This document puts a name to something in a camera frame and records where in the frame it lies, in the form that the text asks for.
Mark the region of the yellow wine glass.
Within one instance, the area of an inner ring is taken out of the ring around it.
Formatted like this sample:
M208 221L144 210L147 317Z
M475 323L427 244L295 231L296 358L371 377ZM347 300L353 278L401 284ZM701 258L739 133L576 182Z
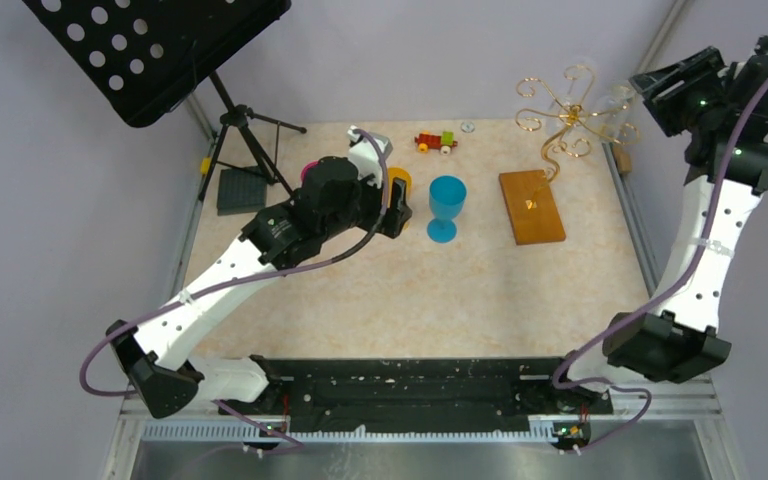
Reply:
M410 205L412 177L407 170L400 167L389 167L388 174L391 181L389 215L393 218L394 230L401 233L413 216Z

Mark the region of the blue wine glass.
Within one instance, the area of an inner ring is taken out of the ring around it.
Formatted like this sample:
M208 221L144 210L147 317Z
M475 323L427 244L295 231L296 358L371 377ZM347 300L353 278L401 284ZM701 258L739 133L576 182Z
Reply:
M466 185L458 177L443 175L430 183L429 208L432 219L426 227L426 233L432 241L443 244L455 239L455 219L462 212L466 197Z

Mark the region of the pink wine glass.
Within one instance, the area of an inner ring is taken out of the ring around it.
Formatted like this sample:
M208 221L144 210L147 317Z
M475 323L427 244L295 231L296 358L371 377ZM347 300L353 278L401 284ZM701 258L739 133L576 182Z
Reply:
M311 182L308 180L308 177L310 176L310 171L316 166L315 163L307 164L300 173L300 187L306 187L311 184Z

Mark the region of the clear wine glass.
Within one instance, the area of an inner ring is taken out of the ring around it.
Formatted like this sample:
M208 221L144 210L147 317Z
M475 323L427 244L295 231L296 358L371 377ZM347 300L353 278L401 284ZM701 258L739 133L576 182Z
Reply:
M597 82L597 64L588 57L578 56L564 69L566 81L564 98L570 103L582 104Z
M615 83L595 104L587 122L588 127L604 141L629 144L639 132L628 122L635 100L635 90L627 82Z

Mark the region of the clear wine glass back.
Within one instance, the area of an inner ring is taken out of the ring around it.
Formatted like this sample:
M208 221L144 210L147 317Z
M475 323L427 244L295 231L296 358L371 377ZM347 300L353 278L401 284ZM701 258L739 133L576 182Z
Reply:
M566 81L564 98L570 103L582 104L597 82L597 64L588 57L578 56L564 69Z

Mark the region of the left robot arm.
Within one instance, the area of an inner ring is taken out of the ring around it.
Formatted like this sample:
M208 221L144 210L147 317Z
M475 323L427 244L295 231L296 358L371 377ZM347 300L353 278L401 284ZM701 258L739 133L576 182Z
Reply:
M214 263L158 310L117 320L105 337L155 419L177 414L206 379L190 360L200 341L281 277L347 259L373 235L395 239L412 216L410 175L380 162L323 157L288 199L260 210Z

